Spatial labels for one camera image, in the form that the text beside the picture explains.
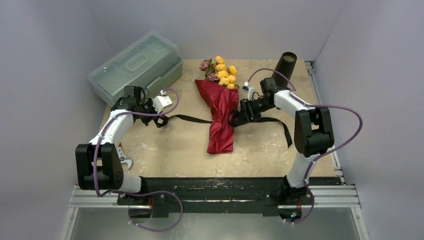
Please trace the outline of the black ribbon with gold lettering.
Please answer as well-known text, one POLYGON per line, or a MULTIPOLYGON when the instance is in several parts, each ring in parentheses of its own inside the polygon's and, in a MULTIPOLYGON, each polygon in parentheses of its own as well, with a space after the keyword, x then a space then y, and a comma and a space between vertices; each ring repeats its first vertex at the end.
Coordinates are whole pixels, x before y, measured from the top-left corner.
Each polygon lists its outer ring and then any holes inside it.
MULTIPOLYGON (((293 144, 293 140, 292 140, 292 137, 290 135, 289 128, 281 120, 279 120, 277 118, 273 118, 273 117, 258 117, 254 120, 246 120, 246 119, 239 120, 238 118, 236 118, 236 117, 238 117, 238 115, 239 115, 239 112, 237 110, 233 110, 229 114, 229 117, 227 118, 226 123, 229 124, 231 129, 246 125, 248 123, 266 123, 266 122, 280 123, 283 127, 283 134, 284 134, 287 146, 290 147, 293 144)), ((197 118, 197 117, 188 116, 188 115, 184 115, 184 114, 176 114, 176 115, 172 115, 172 116, 162 115, 162 116, 153 117, 152 120, 154 121, 156 127, 162 128, 162 127, 166 126, 168 124, 169 120, 172 119, 172 118, 179 118, 183 121, 193 122, 193 123, 211 124, 211 125, 213 124, 213 121, 200 119, 200 118, 197 118)))

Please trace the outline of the flower bouquet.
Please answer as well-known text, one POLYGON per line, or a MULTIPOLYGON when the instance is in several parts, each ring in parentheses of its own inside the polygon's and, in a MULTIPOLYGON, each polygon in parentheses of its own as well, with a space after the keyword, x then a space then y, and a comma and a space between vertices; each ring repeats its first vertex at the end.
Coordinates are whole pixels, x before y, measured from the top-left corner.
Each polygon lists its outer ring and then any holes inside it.
POLYGON ((230 153, 234 150, 235 131, 229 121, 235 118, 232 111, 239 104, 237 68, 234 65, 227 66, 218 55, 203 60, 199 70, 204 73, 204 79, 196 79, 194 82, 211 114, 206 152, 213 155, 230 153))

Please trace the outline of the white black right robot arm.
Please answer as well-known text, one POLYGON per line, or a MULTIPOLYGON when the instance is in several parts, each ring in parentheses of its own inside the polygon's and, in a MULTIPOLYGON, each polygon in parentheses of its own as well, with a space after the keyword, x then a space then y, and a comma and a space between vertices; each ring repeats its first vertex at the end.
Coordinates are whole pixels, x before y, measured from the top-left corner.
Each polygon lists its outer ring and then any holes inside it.
POLYGON ((284 202, 292 204, 307 192, 318 157, 334 145, 330 110, 303 102, 292 90, 278 85, 271 77, 263 79, 260 87, 262 95, 254 98, 256 89, 249 82, 244 83, 242 89, 247 91, 247 98, 239 102, 239 110, 233 111, 228 120, 232 127, 269 122, 271 118, 263 117, 262 113, 271 109, 283 110, 294 119, 293 137, 287 126, 283 128, 287 144, 294 145, 297 154, 279 194, 284 202))

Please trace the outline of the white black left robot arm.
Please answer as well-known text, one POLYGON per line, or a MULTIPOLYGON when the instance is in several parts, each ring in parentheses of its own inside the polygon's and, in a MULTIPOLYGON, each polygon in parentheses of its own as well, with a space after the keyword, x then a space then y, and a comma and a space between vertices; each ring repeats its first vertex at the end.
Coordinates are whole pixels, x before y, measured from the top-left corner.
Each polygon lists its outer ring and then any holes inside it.
POLYGON ((157 114, 152 99, 145 97, 142 87, 124 87, 123 96, 110 109, 108 120, 100 132, 89 143, 79 144, 75 149, 79 187, 96 192, 127 192, 136 204, 146 203, 149 191, 142 186, 142 177, 124 172, 119 145, 137 119, 149 123, 157 114))

